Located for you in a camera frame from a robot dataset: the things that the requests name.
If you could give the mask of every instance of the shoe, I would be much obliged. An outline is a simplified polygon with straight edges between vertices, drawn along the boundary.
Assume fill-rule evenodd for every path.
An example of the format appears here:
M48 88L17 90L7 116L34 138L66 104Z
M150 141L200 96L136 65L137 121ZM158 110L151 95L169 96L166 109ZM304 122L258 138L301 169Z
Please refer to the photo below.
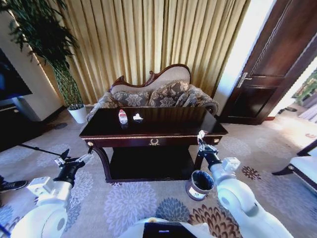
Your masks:
M28 184L28 181L16 181L16 182L3 182L0 185L0 193L8 192L11 190L18 190L20 188L25 187Z

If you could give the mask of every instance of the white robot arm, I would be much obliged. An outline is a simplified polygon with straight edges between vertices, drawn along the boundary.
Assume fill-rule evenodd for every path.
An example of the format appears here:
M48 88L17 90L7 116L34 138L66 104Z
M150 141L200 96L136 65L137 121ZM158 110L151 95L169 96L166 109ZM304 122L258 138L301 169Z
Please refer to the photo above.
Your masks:
M36 204L38 207L16 224L11 238L61 237L67 223L66 207L74 186L75 174L91 157L86 154L74 161L57 158L55 161L61 168L57 178L53 180L50 177L42 177L32 180L28 189L39 197Z
M199 155L206 158L217 186L221 204L237 221L244 238L292 238L283 224L256 200L252 190L236 179L234 171L240 165L236 158L225 158L222 162L218 150L203 141L204 132L198 135Z

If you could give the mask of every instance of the sofa armrest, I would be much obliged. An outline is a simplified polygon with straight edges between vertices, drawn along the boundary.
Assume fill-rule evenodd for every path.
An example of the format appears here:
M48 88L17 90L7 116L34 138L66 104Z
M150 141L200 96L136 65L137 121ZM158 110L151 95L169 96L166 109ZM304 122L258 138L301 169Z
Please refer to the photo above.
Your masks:
M213 116L218 112L219 104L200 88L190 85L190 94L195 94L197 98L196 107L205 107Z
M110 92L106 92L96 104L94 108L88 113L86 119L90 121L99 108L117 108L118 102L113 98Z

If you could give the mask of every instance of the dark wooden table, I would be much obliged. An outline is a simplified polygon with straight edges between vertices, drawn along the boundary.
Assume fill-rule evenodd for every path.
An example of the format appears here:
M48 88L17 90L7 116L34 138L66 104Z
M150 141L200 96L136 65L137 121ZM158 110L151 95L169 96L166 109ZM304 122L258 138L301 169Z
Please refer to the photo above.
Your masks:
M228 132L203 107L124 108L128 125L121 126L119 109L99 109L79 135L93 146L103 163L106 182L185 180L200 169L189 145L197 144L202 129L205 141L216 145ZM141 123L133 121L139 113ZM113 147L109 162L103 147Z

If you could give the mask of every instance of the black cable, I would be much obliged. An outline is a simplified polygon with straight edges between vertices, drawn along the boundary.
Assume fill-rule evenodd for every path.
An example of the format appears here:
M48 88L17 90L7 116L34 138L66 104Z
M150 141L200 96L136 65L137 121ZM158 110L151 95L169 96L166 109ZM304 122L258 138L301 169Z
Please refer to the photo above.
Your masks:
M45 153L52 154L52 155L62 156L61 154L57 154L57 153L54 153L54 152L51 152L51 151L47 151L47 150L42 150L39 147L33 147L33 146L25 145L25 144L20 144L19 146L22 146L22 147L25 147L25 148L28 148L28 149L32 149L32 150L38 150L38 151L45 152Z

